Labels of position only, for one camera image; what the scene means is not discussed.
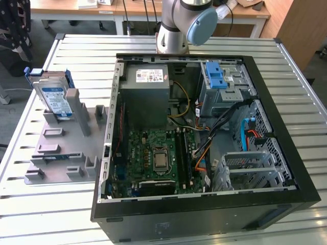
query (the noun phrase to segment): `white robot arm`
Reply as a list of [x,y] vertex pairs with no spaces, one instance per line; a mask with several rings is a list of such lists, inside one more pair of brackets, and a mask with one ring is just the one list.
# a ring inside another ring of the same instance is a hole
[[163,54],[184,54],[188,42],[204,44],[217,25],[213,0],[163,0],[157,50]]

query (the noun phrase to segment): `cpu socket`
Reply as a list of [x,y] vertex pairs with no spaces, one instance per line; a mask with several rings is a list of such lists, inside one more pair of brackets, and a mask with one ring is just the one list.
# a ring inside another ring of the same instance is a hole
[[169,170],[167,147],[153,148],[153,171],[166,172]]

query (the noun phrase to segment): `white box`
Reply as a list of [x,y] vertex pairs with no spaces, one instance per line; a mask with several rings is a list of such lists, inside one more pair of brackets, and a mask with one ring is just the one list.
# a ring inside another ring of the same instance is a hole
[[113,0],[98,0],[98,3],[103,5],[111,5]]
[[78,0],[78,9],[96,9],[98,7],[97,0]]

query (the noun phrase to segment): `open computer tower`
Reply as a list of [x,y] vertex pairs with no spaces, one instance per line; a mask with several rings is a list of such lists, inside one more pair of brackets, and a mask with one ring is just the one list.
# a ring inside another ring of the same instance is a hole
[[112,242],[264,229],[318,201],[252,57],[117,55],[91,212]]

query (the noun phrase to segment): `green motherboard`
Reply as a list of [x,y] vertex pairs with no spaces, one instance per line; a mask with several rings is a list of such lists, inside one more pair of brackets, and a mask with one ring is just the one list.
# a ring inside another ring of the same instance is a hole
[[[175,141],[176,135],[180,134],[183,135],[181,142],[185,145],[183,149],[187,148],[187,153],[179,153],[182,150]],[[194,176],[194,168],[191,167],[191,154],[195,148],[195,137],[191,130],[181,133],[176,133],[176,130],[130,131],[126,177],[118,186],[121,197],[137,196],[137,191],[134,190],[142,181],[174,181],[175,191],[172,194],[201,192],[200,176]],[[181,162],[180,154],[187,154],[184,155],[187,162]],[[189,173],[186,180],[181,178],[181,175],[184,177],[184,172]]]

